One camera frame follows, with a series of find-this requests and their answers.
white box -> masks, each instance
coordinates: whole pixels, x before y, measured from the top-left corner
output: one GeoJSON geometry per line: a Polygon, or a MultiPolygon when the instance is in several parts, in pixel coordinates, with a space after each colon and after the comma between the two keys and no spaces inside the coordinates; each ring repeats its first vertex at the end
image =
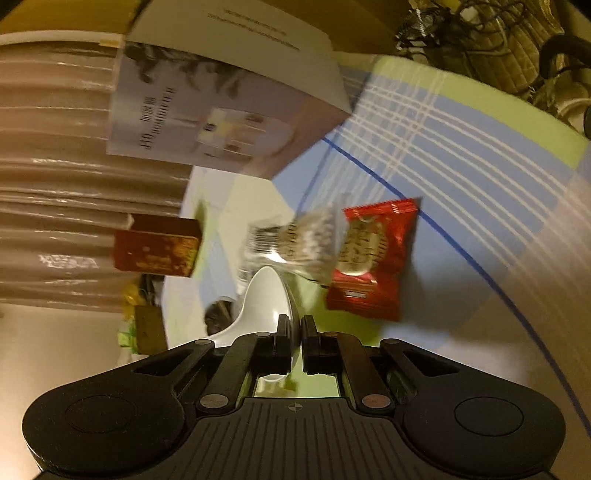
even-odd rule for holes
{"type": "Polygon", "coordinates": [[[152,0],[118,61],[113,155],[271,178],[350,115],[328,36],[256,0],[152,0]]]}

table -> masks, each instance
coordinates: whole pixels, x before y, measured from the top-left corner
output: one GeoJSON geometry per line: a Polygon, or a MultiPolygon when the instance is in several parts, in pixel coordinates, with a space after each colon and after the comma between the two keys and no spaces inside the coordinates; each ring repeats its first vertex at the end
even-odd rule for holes
{"type": "Polygon", "coordinates": [[[273,182],[195,168],[182,215],[205,216],[193,278],[168,278],[171,344],[204,336],[203,307],[234,296],[248,223],[399,197],[421,205],[402,320],[328,312],[319,329],[395,337],[540,391],[562,409],[561,479],[591,471],[591,150],[525,102],[406,59],[340,54],[355,113],[273,182]]]}

curtain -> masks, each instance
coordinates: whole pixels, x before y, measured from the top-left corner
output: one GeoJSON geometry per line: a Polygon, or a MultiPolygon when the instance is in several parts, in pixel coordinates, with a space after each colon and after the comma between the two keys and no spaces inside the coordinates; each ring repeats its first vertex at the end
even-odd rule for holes
{"type": "Polygon", "coordinates": [[[115,53],[0,47],[0,302],[119,311],[113,230],[178,214],[189,166],[106,154],[115,53]]]}

screw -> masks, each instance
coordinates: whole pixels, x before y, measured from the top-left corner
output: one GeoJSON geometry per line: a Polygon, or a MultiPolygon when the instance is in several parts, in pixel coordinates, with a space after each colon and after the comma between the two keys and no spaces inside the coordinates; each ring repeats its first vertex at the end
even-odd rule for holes
{"type": "Polygon", "coordinates": [[[228,397],[225,395],[220,395],[217,393],[210,393],[209,395],[205,395],[201,400],[200,403],[205,408],[222,408],[228,404],[229,400],[228,397]]]}
{"type": "Polygon", "coordinates": [[[392,401],[385,395],[372,393],[364,396],[361,403],[367,408],[386,408],[390,406],[392,401]]]}

snack bag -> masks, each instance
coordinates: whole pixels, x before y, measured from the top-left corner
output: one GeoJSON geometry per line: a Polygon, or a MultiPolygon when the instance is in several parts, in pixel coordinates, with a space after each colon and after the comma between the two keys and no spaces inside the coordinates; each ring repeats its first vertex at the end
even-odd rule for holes
{"type": "Polygon", "coordinates": [[[327,292],[329,310],[398,320],[398,274],[417,212],[412,199],[344,210],[349,230],[327,292]]]}

